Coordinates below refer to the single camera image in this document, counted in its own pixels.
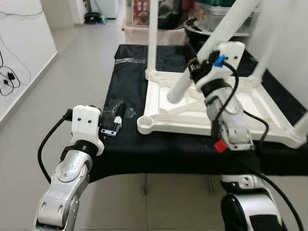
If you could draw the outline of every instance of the gray tile floor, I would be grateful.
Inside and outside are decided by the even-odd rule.
[[[66,108],[103,106],[113,56],[124,43],[123,17],[122,8],[119,18],[106,26],[84,26],[72,32],[73,39],[68,31],[58,35],[59,59],[0,133],[0,231],[32,227],[38,201],[48,186],[36,161],[46,132]],[[70,124],[65,123],[46,145],[43,158],[49,172],[70,138]],[[271,178],[290,197],[307,229],[308,178]],[[224,191],[218,176],[213,178],[215,196],[208,193],[207,176],[150,174],[146,196],[141,194],[143,181],[144,175],[121,175],[90,184],[81,197],[76,229],[223,230],[219,207]],[[290,211],[276,198],[289,230],[296,231]]]

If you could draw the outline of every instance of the black tablecloth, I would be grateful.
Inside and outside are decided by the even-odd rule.
[[[159,71],[183,72],[184,47],[157,48],[156,68]],[[143,115],[147,92],[147,46],[120,45],[115,55],[116,64],[105,106],[113,100],[124,100],[136,112],[125,118],[117,138],[105,140],[105,151],[94,159],[90,181],[107,176],[129,173],[195,173],[219,174],[221,158],[213,149],[210,137],[153,132],[141,135],[136,121]],[[240,76],[252,73],[256,61],[245,52],[238,72]],[[269,73],[265,73],[264,88],[269,92],[291,124],[306,112],[305,108]],[[307,175],[308,144],[294,150],[279,143],[264,143],[261,168],[271,175]]]

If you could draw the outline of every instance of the table leg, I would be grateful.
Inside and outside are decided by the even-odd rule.
[[[210,193],[210,195],[215,195],[215,189],[214,189],[214,185],[213,185],[213,181],[212,181],[212,175],[208,175],[207,176],[207,183],[208,183],[208,191]]]
[[[147,193],[147,190],[146,190],[147,183],[148,183],[148,174],[146,173],[146,174],[145,174],[145,177],[144,177],[143,186],[142,186],[142,189],[141,189],[141,193],[142,193],[142,195],[144,195],[144,196],[145,196],[146,193]]]

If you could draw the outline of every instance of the white appliance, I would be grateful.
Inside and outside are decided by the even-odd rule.
[[[100,12],[106,18],[116,18],[119,11],[118,0],[90,0],[92,12]]]

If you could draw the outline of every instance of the red button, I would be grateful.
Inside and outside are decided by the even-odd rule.
[[[228,146],[223,140],[220,140],[217,143],[215,143],[215,149],[216,152],[223,153],[225,150],[228,149]]]

